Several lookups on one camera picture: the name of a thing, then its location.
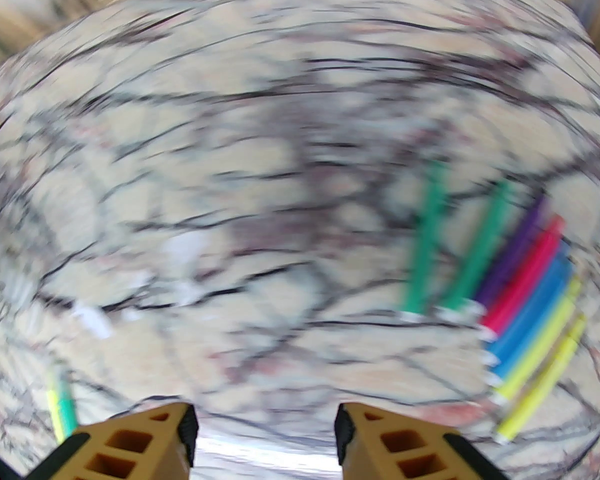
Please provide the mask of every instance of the marble surface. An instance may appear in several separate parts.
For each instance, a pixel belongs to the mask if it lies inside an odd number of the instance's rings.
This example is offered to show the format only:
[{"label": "marble surface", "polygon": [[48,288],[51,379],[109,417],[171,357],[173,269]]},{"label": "marble surface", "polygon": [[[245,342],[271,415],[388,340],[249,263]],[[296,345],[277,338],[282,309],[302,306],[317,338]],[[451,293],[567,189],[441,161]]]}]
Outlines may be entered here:
[{"label": "marble surface", "polygon": [[[544,186],[589,325],[515,442],[478,332],[396,315],[427,158],[435,294],[491,183]],[[0,455],[195,403],[192,478],[335,479],[357,400],[458,426],[512,479],[600,478],[600,59],[553,0],[127,0],[0,68]]]}]

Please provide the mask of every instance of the blue marker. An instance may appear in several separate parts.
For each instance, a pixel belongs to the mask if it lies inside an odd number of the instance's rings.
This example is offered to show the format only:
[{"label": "blue marker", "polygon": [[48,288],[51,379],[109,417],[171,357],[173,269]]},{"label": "blue marker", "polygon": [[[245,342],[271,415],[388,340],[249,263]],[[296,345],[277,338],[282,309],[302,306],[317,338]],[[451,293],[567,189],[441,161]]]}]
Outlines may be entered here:
[{"label": "blue marker", "polygon": [[[551,317],[554,307],[560,302],[565,293],[574,266],[565,258],[562,251],[559,258],[561,265],[557,266],[557,272],[554,272],[551,277],[545,276],[540,282],[538,290],[531,296],[531,298],[536,299],[533,306],[529,308],[528,306],[531,306],[531,304],[528,303],[523,309],[524,315],[519,315],[502,338],[489,347],[489,352],[499,360],[499,364],[491,369],[490,384],[497,386],[499,382],[507,377],[540,333]],[[540,290],[542,290],[542,293],[536,297],[536,293]]]}]

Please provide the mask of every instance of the purple marker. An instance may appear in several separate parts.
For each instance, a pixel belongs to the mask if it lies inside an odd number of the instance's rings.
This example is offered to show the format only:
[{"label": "purple marker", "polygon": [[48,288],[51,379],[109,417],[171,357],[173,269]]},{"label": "purple marker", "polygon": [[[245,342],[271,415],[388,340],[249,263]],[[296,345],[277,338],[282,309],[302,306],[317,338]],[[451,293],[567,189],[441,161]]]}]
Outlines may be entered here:
[{"label": "purple marker", "polygon": [[544,192],[535,199],[522,216],[515,233],[506,243],[498,260],[491,266],[485,275],[480,288],[473,300],[484,307],[489,307],[498,297],[508,279],[524,258],[527,249],[533,241],[540,226],[543,210],[547,203]]}]

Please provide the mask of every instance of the pink marker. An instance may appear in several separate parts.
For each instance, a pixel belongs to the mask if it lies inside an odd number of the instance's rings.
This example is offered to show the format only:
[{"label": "pink marker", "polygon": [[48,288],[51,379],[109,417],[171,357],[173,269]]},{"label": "pink marker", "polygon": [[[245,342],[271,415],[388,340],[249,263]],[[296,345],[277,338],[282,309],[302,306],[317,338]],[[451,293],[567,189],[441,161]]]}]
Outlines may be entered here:
[{"label": "pink marker", "polygon": [[480,324],[485,341],[495,341],[505,332],[518,311],[543,278],[558,253],[565,219],[554,215],[549,226],[536,238],[513,279],[496,298]]}]

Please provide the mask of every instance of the yellow marker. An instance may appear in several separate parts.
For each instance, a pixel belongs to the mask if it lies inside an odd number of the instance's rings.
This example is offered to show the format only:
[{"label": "yellow marker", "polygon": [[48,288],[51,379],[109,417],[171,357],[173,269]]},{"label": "yellow marker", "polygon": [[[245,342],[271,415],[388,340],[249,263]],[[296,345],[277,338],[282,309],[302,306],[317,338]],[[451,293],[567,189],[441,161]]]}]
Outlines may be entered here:
[{"label": "yellow marker", "polygon": [[562,339],[558,350],[551,359],[551,362],[540,372],[538,378],[533,382],[529,393],[527,393],[520,403],[515,407],[500,423],[496,429],[494,439],[499,444],[505,444],[513,441],[522,427],[534,415],[540,404],[551,393],[552,389],[558,384],[560,377],[569,366],[574,357],[584,328],[587,324],[584,315],[580,315],[575,323],[569,329],[569,333]]},{"label": "yellow marker", "polygon": [[46,403],[49,406],[51,413],[51,424],[53,425],[53,433],[58,444],[65,441],[65,432],[62,428],[62,420],[60,419],[60,400],[55,391],[49,390],[46,392]]},{"label": "yellow marker", "polygon": [[494,390],[491,400],[498,405],[505,405],[514,400],[527,383],[538,366],[545,360],[575,310],[575,302],[580,294],[582,282],[578,276],[573,276],[569,286],[538,336],[533,340],[524,355],[518,360],[506,376],[501,386]]}]

